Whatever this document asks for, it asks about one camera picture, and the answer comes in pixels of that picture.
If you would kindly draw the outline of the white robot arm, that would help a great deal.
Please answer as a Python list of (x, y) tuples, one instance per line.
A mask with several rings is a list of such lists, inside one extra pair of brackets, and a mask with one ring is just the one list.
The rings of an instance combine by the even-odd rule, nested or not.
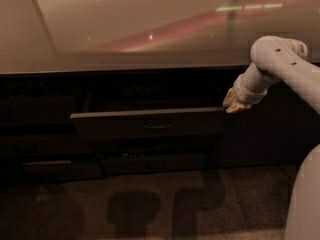
[[(228, 113), (248, 110), (282, 81), (320, 114), (320, 69), (306, 61), (307, 55), (300, 40), (257, 39), (250, 50), (252, 63), (228, 90), (223, 107)], [(284, 240), (320, 240), (320, 145), (306, 156), (296, 176)]]

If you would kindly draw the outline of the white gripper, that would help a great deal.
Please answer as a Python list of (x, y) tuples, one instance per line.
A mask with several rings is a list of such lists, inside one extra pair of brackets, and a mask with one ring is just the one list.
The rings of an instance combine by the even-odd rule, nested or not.
[(230, 88), (223, 100), (223, 107), (229, 114), (238, 113), (249, 110), (252, 105), (258, 104), (267, 91), (254, 92), (245, 86), (243, 75), (240, 75), (233, 84), (233, 89)]

